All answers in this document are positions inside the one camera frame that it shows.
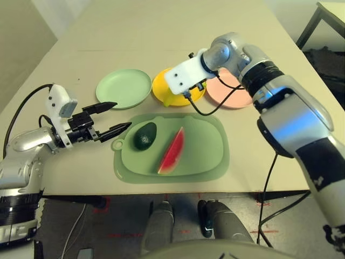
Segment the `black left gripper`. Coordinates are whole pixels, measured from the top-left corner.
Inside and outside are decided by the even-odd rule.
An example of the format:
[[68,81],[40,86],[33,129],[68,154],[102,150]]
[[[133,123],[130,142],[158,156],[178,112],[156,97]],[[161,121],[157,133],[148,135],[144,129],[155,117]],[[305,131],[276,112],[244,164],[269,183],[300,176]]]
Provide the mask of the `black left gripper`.
[[132,122],[124,122],[111,127],[109,130],[99,134],[93,127],[94,121],[90,114],[99,114],[106,112],[116,106],[116,102],[106,101],[89,105],[82,108],[81,113],[73,115],[67,120],[69,128],[66,130],[66,134],[72,144],[76,142],[88,142],[90,140],[105,142],[114,137],[117,137],[122,132],[126,131]]

